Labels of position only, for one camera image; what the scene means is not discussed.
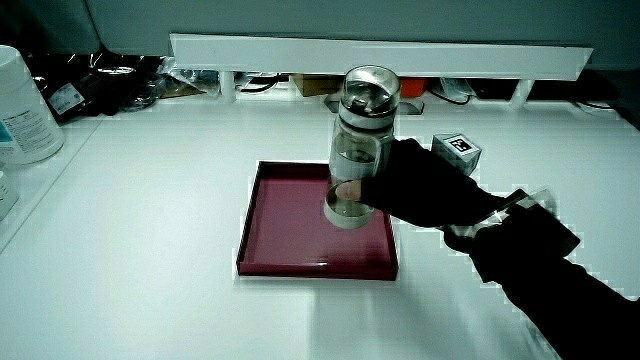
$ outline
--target white bottle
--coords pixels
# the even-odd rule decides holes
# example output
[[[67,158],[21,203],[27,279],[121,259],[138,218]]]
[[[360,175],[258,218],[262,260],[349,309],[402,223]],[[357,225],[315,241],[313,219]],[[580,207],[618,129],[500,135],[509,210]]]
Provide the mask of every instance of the white bottle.
[[[29,164],[55,154],[64,143],[20,52],[0,45],[0,162]]]

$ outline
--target white table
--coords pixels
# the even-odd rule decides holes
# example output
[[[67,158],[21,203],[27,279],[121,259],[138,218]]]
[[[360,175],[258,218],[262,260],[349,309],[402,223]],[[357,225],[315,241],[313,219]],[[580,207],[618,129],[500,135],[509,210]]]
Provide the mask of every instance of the white table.
[[[571,258],[640,295],[637,130],[569,104],[426,100],[398,137],[462,132],[483,148],[483,188],[549,186],[583,240]],[[195,96],[103,119],[0,255],[2,359],[540,358],[521,313],[437,231],[394,221],[395,282],[237,275],[257,162],[327,161],[319,98]]]

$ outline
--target square tray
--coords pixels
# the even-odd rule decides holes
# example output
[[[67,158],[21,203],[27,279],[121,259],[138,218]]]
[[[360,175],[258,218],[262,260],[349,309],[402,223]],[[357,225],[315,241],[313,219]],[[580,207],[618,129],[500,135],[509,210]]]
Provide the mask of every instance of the square tray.
[[[240,275],[395,280],[391,220],[375,210],[354,230],[323,212],[327,164],[260,162],[236,265]]]

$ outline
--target gloved hand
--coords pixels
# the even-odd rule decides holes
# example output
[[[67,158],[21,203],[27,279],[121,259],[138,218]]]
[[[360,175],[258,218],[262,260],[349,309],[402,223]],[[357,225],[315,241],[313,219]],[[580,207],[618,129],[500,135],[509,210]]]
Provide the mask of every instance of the gloved hand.
[[[514,204],[501,224],[478,230],[475,237],[456,236],[444,229],[444,242],[469,254],[483,282],[510,283],[540,264],[571,253],[580,239],[540,205]]]
[[[345,183],[336,194],[421,227],[475,224],[502,200],[413,139],[394,140],[383,173]]]

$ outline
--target water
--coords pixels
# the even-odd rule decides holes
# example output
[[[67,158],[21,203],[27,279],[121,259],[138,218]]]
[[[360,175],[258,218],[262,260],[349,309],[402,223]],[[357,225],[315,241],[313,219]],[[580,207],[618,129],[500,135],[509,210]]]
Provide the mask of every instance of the water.
[[[375,156],[364,152],[362,150],[347,150],[340,153],[340,156],[347,160],[359,162],[359,163],[372,163],[376,160]]]

